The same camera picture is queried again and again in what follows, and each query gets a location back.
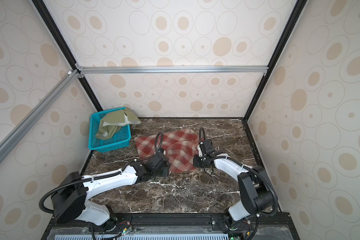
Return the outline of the red plaid skirt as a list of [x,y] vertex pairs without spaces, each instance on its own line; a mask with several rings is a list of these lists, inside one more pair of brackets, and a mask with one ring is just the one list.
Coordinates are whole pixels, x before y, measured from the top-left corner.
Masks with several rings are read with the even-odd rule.
[[[141,159],[151,156],[155,152],[156,136],[136,137],[135,145]],[[171,173],[193,171],[194,156],[198,155],[199,135],[191,129],[182,129],[176,132],[164,133],[162,148],[171,164]]]

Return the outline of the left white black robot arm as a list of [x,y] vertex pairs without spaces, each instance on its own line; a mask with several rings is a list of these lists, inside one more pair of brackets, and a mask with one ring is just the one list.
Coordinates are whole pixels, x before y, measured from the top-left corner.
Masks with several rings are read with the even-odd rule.
[[163,139],[164,134],[158,133],[151,156],[129,162],[119,170],[87,176],[78,172],[69,174],[58,187],[42,196],[40,210],[52,214],[58,224],[78,220],[102,226],[115,222],[116,217],[110,207],[90,199],[113,189],[167,177],[170,163],[162,148]]

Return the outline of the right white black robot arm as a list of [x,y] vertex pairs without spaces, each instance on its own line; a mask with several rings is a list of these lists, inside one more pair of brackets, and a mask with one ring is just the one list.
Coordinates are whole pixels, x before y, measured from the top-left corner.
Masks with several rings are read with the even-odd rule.
[[239,185],[241,200],[228,208],[233,222],[253,216],[274,216],[278,212],[278,196],[264,168],[250,167],[214,148],[206,138],[205,129],[199,129],[198,154],[194,156],[194,167],[217,169],[235,179]]

